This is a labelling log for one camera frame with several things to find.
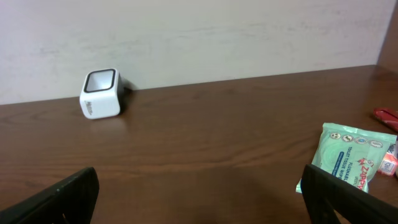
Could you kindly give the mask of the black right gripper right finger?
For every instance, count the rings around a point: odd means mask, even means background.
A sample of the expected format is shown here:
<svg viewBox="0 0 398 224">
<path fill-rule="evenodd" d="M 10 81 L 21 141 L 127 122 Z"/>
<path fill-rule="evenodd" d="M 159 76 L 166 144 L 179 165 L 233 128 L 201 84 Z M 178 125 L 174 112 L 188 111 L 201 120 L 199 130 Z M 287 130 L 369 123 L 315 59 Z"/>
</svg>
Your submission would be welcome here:
<svg viewBox="0 0 398 224">
<path fill-rule="evenodd" d="M 397 224 L 397 208 L 357 189 L 324 170 L 307 164 L 301 178 L 302 196 L 312 223 Z"/>
</svg>

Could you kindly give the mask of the light blue wipes packet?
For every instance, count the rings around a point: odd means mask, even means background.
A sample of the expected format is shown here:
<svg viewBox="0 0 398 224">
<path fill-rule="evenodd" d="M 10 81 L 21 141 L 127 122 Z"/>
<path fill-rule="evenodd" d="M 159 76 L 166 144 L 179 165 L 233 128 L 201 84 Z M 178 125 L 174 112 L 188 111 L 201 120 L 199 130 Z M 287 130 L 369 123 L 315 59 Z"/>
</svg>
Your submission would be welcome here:
<svg viewBox="0 0 398 224">
<path fill-rule="evenodd" d="M 396 139 L 393 134 L 324 123 L 312 164 L 368 192 L 368 182 Z"/>
</svg>

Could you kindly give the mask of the orange small carton box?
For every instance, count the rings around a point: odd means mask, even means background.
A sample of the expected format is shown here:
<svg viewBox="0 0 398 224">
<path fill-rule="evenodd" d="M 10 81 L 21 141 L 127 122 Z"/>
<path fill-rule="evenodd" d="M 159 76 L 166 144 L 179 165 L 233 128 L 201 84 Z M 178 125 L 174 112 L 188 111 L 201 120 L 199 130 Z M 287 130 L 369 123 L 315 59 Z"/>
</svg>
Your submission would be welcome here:
<svg viewBox="0 0 398 224">
<path fill-rule="evenodd" d="M 378 168 L 378 172 L 392 176 L 397 170 L 397 144 L 391 145 Z"/>
</svg>

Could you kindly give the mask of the red Top snack packet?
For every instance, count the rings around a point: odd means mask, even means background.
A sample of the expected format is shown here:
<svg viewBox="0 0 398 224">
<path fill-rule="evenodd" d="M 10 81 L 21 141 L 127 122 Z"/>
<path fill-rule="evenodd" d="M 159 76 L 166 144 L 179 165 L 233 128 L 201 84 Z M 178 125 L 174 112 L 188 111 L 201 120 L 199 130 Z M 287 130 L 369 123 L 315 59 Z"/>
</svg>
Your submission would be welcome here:
<svg viewBox="0 0 398 224">
<path fill-rule="evenodd" d="M 397 132 L 397 111 L 389 108 L 375 108 L 373 111 L 374 117 L 386 125 L 388 128 Z"/>
</svg>

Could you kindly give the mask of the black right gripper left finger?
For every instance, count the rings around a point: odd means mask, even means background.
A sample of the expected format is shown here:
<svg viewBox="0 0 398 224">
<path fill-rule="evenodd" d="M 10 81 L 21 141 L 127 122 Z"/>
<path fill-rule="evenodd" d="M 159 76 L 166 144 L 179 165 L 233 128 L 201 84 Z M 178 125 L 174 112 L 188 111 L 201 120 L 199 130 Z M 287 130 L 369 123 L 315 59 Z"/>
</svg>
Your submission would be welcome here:
<svg viewBox="0 0 398 224">
<path fill-rule="evenodd" d="M 90 223 L 99 180 L 87 167 L 1 211 L 1 223 Z"/>
</svg>

